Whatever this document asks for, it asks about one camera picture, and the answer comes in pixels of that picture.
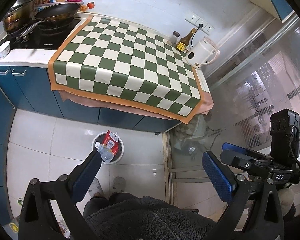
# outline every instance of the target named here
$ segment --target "checkered tablecloth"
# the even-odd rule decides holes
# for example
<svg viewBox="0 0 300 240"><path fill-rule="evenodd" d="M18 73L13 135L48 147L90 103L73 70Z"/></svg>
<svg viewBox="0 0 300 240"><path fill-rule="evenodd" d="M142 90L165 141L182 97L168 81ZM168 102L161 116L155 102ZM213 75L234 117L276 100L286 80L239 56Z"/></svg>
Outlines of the checkered tablecloth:
<svg viewBox="0 0 300 240"><path fill-rule="evenodd" d="M185 53L126 23L94 16L53 62L55 82L188 116L200 102Z"/></svg>

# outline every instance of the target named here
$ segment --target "green square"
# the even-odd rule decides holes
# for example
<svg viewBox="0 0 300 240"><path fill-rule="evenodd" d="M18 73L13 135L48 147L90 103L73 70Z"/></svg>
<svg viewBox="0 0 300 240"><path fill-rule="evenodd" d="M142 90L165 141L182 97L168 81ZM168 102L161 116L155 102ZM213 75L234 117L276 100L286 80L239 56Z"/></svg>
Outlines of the green square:
<svg viewBox="0 0 300 240"><path fill-rule="evenodd" d="M136 94L137 94L137 91L133 91L133 90L129 90L129 89L124 88L122 90L120 98L133 101L133 99L135 98Z"/></svg>
<svg viewBox="0 0 300 240"><path fill-rule="evenodd" d="M170 55L166 54L166 58L167 58L167 61L170 61L170 62L172 62L173 64L176 63L174 57L171 57Z"/></svg>
<svg viewBox="0 0 300 240"><path fill-rule="evenodd" d="M151 95L148 100L146 101L146 104L149 106L158 106L158 104L161 102L162 98L156 97Z"/></svg>
<svg viewBox="0 0 300 240"><path fill-rule="evenodd" d="M57 74L65 75L66 74L66 61L56 60L53 63L53 71Z"/></svg>
<svg viewBox="0 0 300 240"><path fill-rule="evenodd" d="M142 40L142 39L136 38L136 43L145 45L146 44L146 40Z"/></svg>
<svg viewBox="0 0 300 240"><path fill-rule="evenodd" d="M70 42L64 50L75 51L79 47L79 43Z"/></svg>
<svg viewBox="0 0 300 240"><path fill-rule="evenodd" d="M103 33L105 29L104 28L100 28L100 27L94 27L92 29L92 32L95 32L95 33Z"/></svg>
<svg viewBox="0 0 300 240"><path fill-rule="evenodd" d="M145 78L145 69L131 65L129 75L144 79Z"/></svg>
<svg viewBox="0 0 300 240"><path fill-rule="evenodd" d="M132 55L128 55L128 54L119 52L117 61L131 64L131 58L132 58Z"/></svg>
<svg viewBox="0 0 300 240"><path fill-rule="evenodd" d="M141 50L133 49L132 55L138 58L145 59L145 52Z"/></svg>
<svg viewBox="0 0 300 240"><path fill-rule="evenodd" d="M94 81L96 76L97 68L88 65L82 65L80 70L80 78Z"/></svg>
<svg viewBox="0 0 300 240"><path fill-rule="evenodd" d="M94 45L97 39L85 37L84 40L81 42L82 44Z"/></svg>
<svg viewBox="0 0 300 240"><path fill-rule="evenodd" d="M172 113L179 113L180 109L183 107L182 104L179 104L179 103L176 103L174 102L168 109L169 112L172 112Z"/></svg>
<svg viewBox="0 0 300 240"><path fill-rule="evenodd" d="M180 54L175 53L175 52L173 54L176 59L182 60L182 57L180 56Z"/></svg>
<svg viewBox="0 0 300 240"><path fill-rule="evenodd" d="M180 85L181 85L181 89L182 89L183 93L185 93L187 95L190 95L190 96L192 95L189 85L186 85L186 84L184 84L182 82L180 82Z"/></svg>
<svg viewBox="0 0 300 240"><path fill-rule="evenodd" d="M190 71L192 72L192 67L191 67L189 64L183 63L183 65L185 66L185 68L186 68L187 70L190 70Z"/></svg>
<svg viewBox="0 0 300 240"><path fill-rule="evenodd" d="M107 18L101 18L100 23L109 24L110 20Z"/></svg>
<svg viewBox="0 0 300 240"><path fill-rule="evenodd" d="M156 56L155 49L152 49L152 48L147 47L147 46L146 46L146 53L149 53L151 55L155 55Z"/></svg>
<svg viewBox="0 0 300 240"><path fill-rule="evenodd" d="M98 23L96 22L88 22L87 26L93 26L95 27Z"/></svg>
<svg viewBox="0 0 300 240"><path fill-rule="evenodd" d="M170 45L168 45L168 44L164 44L164 47L165 47L166 49L168 49L168 50L172 51L172 47L171 47Z"/></svg>
<svg viewBox="0 0 300 240"><path fill-rule="evenodd" d="M108 84L100 83L100 82L94 82L93 84L93 93L100 94L100 95L106 95L108 91Z"/></svg>
<svg viewBox="0 0 300 240"><path fill-rule="evenodd" d="M168 69L169 77L179 81L179 74L172 69Z"/></svg>
<svg viewBox="0 0 300 240"><path fill-rule="evenodd" d="M113 36L124 39L126 35L124 33L114 32Z"/></svg>
<svg viewBox="0 0 300 240"><path fill-rule="evenodd" d="M101 34L100 37L99 37L99 40L110 41L111 38L112 38L111 35L108 35L108 34Z"/></svg>
<svg viewBox="0 0 300 240"><path fill-rule="evenodd" d="M153 71L153 72L157 72L157 64L145 60L145 69L151 70L151 71Z"/></svg>
<svg viewBox="0 0 300 240"><path fill-rule="evenodd" d="M105 48L99 48L99 47L93 46L91 48L89 54L94 55L94 56L102 57L105 50L106 50Z"/></svg>
<svg viewBox="0 0 300 240"><path fill-rule="evenodd" d="M164 50L164 48L161 47L161 46L159 46L159 45L155 46L155 50L161 51L162 53L166 53L166 51Z"/></svg>
<svg viewBox="0 0 300 240"><path fill-rule="evenodd" d="M73 88L73 89L79 89L79 78L74 78L70 76L66 76L67 78L67 87Z"/></svg>
<svg viewBox="0 0 300 240"><path fill-rule="evenodd" d="M86 57L87 57L87 54L80 53L80 52L74 52L74 54L71 56L71 58L68 61L82 64Z"/></svg>
<svg viewBox="0 0 300 240"><path fill-rule="evenodd" d="M100 60L99 66L100 68L105 68L109 70L114 70L115 60L103 57Z"/></svg>
<svg viewBox="0 0 300 240"><path fill-rule="evenodd" d="M155 44L155 39L153 39L153 38L146 37L146 41L149 41L149 42L151 42L151 43L154 43L154 44Z"/></svg>
<svg viewBox="0 0 300 240"><path fill-rule="evenodd" d="M168 99L168 100L171 100L171 101L175 101L180 95L181 95L180 91L170 89L170 91L168 92L168 94L165 95L164 98Z"/></svg>
<svg viewBox="0 0 300 240"><path fill-rule="evenodd" d="M163 58L157 57L157 64L168 67L167 61Z"/></svg>
<svg viewBox="0 0 300 240"><path fill-rule="evenodd" d="M84 36L86 37L90 32L89 31L84 31L84 30L81 30L78 32L77 36Z"/></svg>
<svg viewBox="0 0 300 240"><path fill-rule="evenodd" d="M118 28L118 27L112 26L112 25L108 25L108 26L106 27L107 30L111 30L111 31L115 31L117 28Z"/></svg>
<svg viewBox="0 0 300 240"><path fill-rule="evenodd" d="M115 50L115 51L120 51L121 45L113 42L109 42L107 49Z"/></svg>
<svg viewBox="0 0 300 240"><path fill-rule="evenodd" d="M126 24L126 23L120 23L120 24L119 24L119 27L128 30L129 24Z"/></svg>
<svg viewBox="0 0 300 240"><path fill-rule="evenodd" d="M129 75L119 72L113 72L110 80L110 85L123 88L128 80Z"/></svg>
<svg viewBox="0 0 300 240"><path fill-rule="evenodd" d="M142 86L139 89L139 92L151 95L153 93L153 91L157 88L157 86L158 86L158 84L144 80Z"/></svg>
<svg viewBox="0 0 300 240"><path fill-rule="evenodd" d="M140 33L142 35L147 35L147 31L143 30L143 29L140 29L140 28L137 30L137 33Z"/></svg>
<svg viewBox="0 0 300 240"><path fill-rule="evenodd" d="M137 36L137 33L133 32L133 31L130 31L130 30L127 30L127 34L130 35L130 36L133 36L133 37Z"/></svg>
<svg viewBox="0 0 300 240"><path fill-rule="evenodd" d="M177 70L180 74L183 74L185 76L187 75L187 72L183 67L180 67L180 66L177 65Z"/></svg>
<svg viewBox="0 0 300 240"><path fill-rule="evenodd" d="M161 74L158 74L158 84L163 85L165 87L171 87L169 77Z"/></svg>
<svg viewBox="0 0 300 240"><path fill-rule="evenodd" d="M155 36L155 39L156 39L157 41L163 42L163 38L162 38L161 36L159 36L159 35L156 35L156 36Z"/></svg>
<svg viewBox="0 0 300 240"><path fill-rule="evenodd" d="M188 77L188 81L189 81L190 86L192 86L194 88L198 88L197 82L194 79Z"/></svg>
<svg viewBox="0 0 300 240"><path fill-rule="evenodd" d="M198 99L198 98L190 97L190 99L185 103L185 106L188 106L193 109L197 106L199 101L200 101L200 99Z"/></svg>
<svg viewBox="0 0 300 240"><path fill-rule="evenodd" d="M133 48L134 47L134 42L128 41L128 40L123 40L122 45Z"/></svg>

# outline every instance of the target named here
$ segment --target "yellow bottle label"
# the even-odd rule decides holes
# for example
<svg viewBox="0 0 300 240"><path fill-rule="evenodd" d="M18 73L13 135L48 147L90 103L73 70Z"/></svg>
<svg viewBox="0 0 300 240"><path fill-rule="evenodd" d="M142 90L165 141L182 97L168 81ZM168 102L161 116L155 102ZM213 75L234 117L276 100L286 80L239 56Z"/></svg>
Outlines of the yellow bottle label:
<svg viewBox="0 0 300 240"><path fill-rule="evenodd" d="M179 42L177 49L183 51L186 48L186 45L183 44L182 42Z"/></svg>

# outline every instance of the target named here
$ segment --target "white kettle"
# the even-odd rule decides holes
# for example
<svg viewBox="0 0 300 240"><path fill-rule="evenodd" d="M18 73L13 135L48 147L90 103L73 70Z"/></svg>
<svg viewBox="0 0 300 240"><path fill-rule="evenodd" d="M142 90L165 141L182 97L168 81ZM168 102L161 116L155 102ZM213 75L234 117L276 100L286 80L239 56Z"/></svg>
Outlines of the white kettle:
<svg viewBox="0 0 300 240"><path fill-rule="evenodd" d="M192 67L199 69L201 66L213 63L220 55L217 45L208 37L199 41L186 55L186 61Z"/></svg>

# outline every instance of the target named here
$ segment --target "frying pan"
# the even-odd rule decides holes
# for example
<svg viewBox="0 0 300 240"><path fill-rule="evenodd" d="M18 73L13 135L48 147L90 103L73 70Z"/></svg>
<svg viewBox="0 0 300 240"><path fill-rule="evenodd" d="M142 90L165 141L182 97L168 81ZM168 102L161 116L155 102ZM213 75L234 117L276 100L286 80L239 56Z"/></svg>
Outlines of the frying pan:
<svg viewBox="0 0 300 240"><path fill-rule="evenodd" d="M20 38L29 34L39 23L52 22L57 23L68 18L73 17L79 10L80 4L74 2L58 3L48 6L38 12L34 18L39 20L32 24L23 33L20 34Z"/></svg>

